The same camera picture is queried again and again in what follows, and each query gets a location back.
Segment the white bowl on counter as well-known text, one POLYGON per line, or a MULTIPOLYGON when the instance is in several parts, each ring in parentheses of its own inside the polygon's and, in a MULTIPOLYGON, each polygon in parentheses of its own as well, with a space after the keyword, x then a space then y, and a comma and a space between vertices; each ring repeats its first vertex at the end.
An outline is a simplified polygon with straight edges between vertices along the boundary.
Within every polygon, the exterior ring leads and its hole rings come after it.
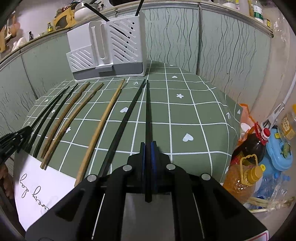
POLYGON ((93 11, 84 6, 85 3, 89 4, 94 9, 98 10, 97 3, 90 4, 90 1, 82 1, 74 9, 74 19, 77 22, 85 20, 91 16, 95 16, 95 13, 93 11))

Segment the cooking oil bottle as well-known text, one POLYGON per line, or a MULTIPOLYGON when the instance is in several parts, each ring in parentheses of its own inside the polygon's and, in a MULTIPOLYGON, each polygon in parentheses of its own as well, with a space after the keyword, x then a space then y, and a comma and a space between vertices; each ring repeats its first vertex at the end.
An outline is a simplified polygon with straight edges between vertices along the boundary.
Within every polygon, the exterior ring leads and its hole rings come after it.
POLYGON ((228 168, 223 187, 241 204, 244 204, 253 195, 255 184, 262 178, 264 170, 259 166, 255 154, 243 157, 239 164, 231 165, 228 168), (255 165, 244 166, 243 162, 250 158, 255 159, 255 165))

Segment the orange plastic bag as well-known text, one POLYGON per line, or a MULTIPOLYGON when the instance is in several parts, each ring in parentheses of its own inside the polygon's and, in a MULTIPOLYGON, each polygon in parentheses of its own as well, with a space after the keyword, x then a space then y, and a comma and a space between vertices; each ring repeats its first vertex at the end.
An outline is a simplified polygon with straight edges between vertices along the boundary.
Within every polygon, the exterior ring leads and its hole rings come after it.
POLYGON ((239 143, 244 142, 247 136, 254 133, 255 120, 250 115, 247 104, 241 103, 242 113, 240 117, 240 138, 239 143))

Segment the yellow appliance on counter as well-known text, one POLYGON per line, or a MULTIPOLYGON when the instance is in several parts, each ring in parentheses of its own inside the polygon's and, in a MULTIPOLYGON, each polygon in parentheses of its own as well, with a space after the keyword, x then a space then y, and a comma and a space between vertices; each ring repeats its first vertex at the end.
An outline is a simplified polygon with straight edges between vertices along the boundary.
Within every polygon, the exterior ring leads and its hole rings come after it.
POLYGON ((55 30, 70 28, 75 24, 76 21, 74 19, 74 11, 70 8, 57 15, 53 20, 55 30))

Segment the green label bottle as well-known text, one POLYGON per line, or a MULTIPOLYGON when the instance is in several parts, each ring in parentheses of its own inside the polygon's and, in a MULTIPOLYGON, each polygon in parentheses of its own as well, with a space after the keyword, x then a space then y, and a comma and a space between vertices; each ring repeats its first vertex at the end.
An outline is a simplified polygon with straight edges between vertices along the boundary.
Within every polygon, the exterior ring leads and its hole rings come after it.
POLYGON ((261 23, 264 23, 262 14, 262 5, 258 0, 252 0, 251 2, 253 17, 261 23))

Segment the dark soy sauce bottle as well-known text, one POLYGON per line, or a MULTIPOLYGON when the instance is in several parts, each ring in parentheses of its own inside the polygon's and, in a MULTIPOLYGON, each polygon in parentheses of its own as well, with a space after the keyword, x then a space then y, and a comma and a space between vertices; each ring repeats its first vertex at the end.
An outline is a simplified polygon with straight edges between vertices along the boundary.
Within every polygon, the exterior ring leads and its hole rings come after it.
POLYGON ((269 137, 270 130, 268 128, 248 135, 247 139, 234 150, 230 166, 239 164, 242 158, 253 154, 257 156, 257 162, 260 163, 264 158, 269 137))

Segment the blue plastic toy container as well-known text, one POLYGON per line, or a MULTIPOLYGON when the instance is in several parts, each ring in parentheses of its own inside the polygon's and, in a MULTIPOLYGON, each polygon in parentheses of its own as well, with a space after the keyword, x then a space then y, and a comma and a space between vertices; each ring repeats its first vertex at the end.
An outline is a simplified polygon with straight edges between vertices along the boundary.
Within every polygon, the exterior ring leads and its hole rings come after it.
POLYGON ((270 137, 266 144, 267 153, 271 159, 271 163, 278 171, 286 171, 292 166, 293 155, 292 147, 289 143, 280 139, 278 130, 272 128, 270 137))

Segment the white utensil holder rack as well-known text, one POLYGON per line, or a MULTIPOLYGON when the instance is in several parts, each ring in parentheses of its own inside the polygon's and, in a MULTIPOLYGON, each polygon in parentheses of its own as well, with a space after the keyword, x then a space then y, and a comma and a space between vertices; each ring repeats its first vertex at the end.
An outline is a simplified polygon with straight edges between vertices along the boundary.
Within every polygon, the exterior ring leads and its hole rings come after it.
POLYGON ((145 15, 90 21, 67 33, 66 54, 75 81, 93 78, 145 76, 147 45, 145 15))

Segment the green checkered tablecloth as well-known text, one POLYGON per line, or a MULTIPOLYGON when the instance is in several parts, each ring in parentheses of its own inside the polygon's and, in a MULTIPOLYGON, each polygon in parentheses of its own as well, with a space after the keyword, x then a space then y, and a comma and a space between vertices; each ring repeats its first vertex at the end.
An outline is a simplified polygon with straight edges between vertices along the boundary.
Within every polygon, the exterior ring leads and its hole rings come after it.
MULTIPOLYGON (((208 173, 223 182, 231 154, 238 140, 241 109, 210 82, 177 66, 150 61, 146 80, 151 96, 152 136, 172 163, 188 173, 208 173)), ((78 114, 67 128, 50 161, 50 166, 76 177, 92 136, 117 90, 120 78, 92 79, 80 82, 57 114, 68 120, 78 114)), ((35 102, 26 116, 32 125, 45 107, 73 81, 62 81, 35 102)), ((125 127, 110 168, 126 163, 145 141, 146 91, 143 88, 125 127)))

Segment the black chopstick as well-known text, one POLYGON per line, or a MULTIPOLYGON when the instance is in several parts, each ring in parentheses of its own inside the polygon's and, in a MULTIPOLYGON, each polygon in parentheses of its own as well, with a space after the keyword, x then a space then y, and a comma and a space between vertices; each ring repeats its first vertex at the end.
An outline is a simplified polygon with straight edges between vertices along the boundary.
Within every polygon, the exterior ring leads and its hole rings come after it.
POLYGON ((39 151, 41 149, 41 147, 43 146, 43 142, 44 142, 44 139, 46 138, 46 135, 48 133, 48 131, 50 130, 51 128, 51 125, 53 124, 53 122, 55 121, 55 118, 57 116, 57 114, 59 113, 59 111, 62 109, 63 105, 66 103, 66 101, 71 97, 73 91, 77 88, 78 84, 75 84, 74 87, 70 90, 70 92, 65 96, 65 98, 61 101, 61 103, 58 105, 57 108, 54 108, 54 106, 51 108, 49 114, 52 113, 52 116, 51 118, 49 119, 46 127, 44 128, 44 131, 43 133, 41 134, 41 137, 39 139, 39 142, 38 144, 36 145, 36 148, 34 150, 34 153, 33 153, 33 157, 34 158, 37 158, 38 157, 38 154, 39 154, 39 151))
MULTIPOLYGON (((88 8, 89 10, 91 10, 93 13, 95 13, 96 15, 98 15, 100 18, 102 18, 102 20, 109 22, 110 20, 104 16, 102 13, 100 13, 98 10, 96 10, 95 8, 93 8, 90 4, 88 3, 84 3, 84 6, 86 8, 88 8)), ((111 26, 114 30, 116 30, 117 32, 121 33, 122 35, 124 35, 125 37, 129 38, 124 32, 122 32, 121 30, 115 28, 114 26, 111 26)))
POLYGON ((144 164, 144 185, 145 202, 152 201, 152 161, 151 161, 151 142, 152 142, 152 115, 151 115, 151 96, 149 81, 147 80, 146 91, 146 113, 145 113, 145 164, 144 164))
POLYGON ((64 89, 58 96, 56 96, 51 102, 50 104, 39 114, 39 116, 37 117, 37 119, 33 122, 32 124, 32 134, 31 136, 26 140, 25 142, 25 147, 24 150, 27 153, 31 152, 32 146, 35 142, 35 139, 37 138, 37 135, 41 129, 41 127, 43 126, 45 120, 47 119, 47 116, 49 115, 49 113, 51 112, 51 110, 55 107, 55 105, 57 104, 57 102, 61 99, 61 97, 65 94, 65 92, 69 89, 69 87, 67 87, 66 89, 64 89))
POLYGON ((111 165, 113 158, 115 156, 116 150, 117 150, 119 142, 121 140, 121 137, 123 136, 123 133, 125 131, 125 127, 128 123, 128 120, 130 119, 130 116, 131 116, 132 111, 136 105, 136 102, 138 101, 138 98, 140 97, 140 95, 142 93, 145 83, 146 83, 146 80, 144 79, 143 82, 141 83, 138 91, 136 92, 134 98, 132 99, 132 102, 129 105, 125 116, 123 117, 123 119, 116 131, 116 134, 111 142, 108 152, 103 160, 103 163, 102 163, 101 168, 98 173, 98 177, 106 176, 107 173, 109 172, 110 165, 111 165))

